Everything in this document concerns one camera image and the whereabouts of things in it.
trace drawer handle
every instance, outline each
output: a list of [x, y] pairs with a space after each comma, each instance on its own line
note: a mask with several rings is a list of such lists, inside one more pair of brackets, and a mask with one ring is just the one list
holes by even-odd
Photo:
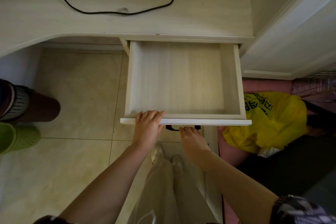
[[[195, 125], [195, 128], [197, 130], [201, 129], [201, 125]], [[171, 131], [179, 131], [178, 129], [173, 129], [173, 127], [171, 125], [166, 125], [166, 129], [171, 130]]]

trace sleeve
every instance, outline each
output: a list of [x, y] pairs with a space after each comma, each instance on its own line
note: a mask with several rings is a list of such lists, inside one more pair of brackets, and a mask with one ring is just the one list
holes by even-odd
[[296, 196], [279, 197], [272, 208], [271, 224], [336, 223], [336, 218], [308, 200]]
[[34, 224], [72, 224], [72, 223], [69, 223], [66, 220], [56, 216], [47, 215], [35, 221]]

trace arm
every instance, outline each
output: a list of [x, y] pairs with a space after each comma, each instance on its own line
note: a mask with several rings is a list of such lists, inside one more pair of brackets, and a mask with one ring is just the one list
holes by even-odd
[[115, 223], [142, 162], [156, 143], [164, 112], [139, 113], [132, 144], [60, 214], [73, 223]]
[[196, 129], [184, 127], [179, 130], [187, 158], [209, 175], [240, 221], [269, 223], [278, 197], [213, 153]]

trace white pants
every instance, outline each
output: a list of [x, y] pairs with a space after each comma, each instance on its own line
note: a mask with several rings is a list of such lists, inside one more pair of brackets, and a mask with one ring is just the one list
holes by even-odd
[[[137, 224], [151, 210], [156, 216], [156, 224], [216, 223], [196, 184], [162, 155], [157, 156], [147, 175], [128, 224]], [[148, 215], [139, 224], [152, 224], [152, 221], [152, 215]]]

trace yellow plastic bag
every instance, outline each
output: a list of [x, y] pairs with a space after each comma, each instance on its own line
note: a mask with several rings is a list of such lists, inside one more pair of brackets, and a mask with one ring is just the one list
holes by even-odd
[[298, 96], [281, 92], [244, 94], [246, 118], [250, 126], [228, 126], [223, 137], [241, 150], [261, 150], [284, 146], [308, 132], [307, 108]]

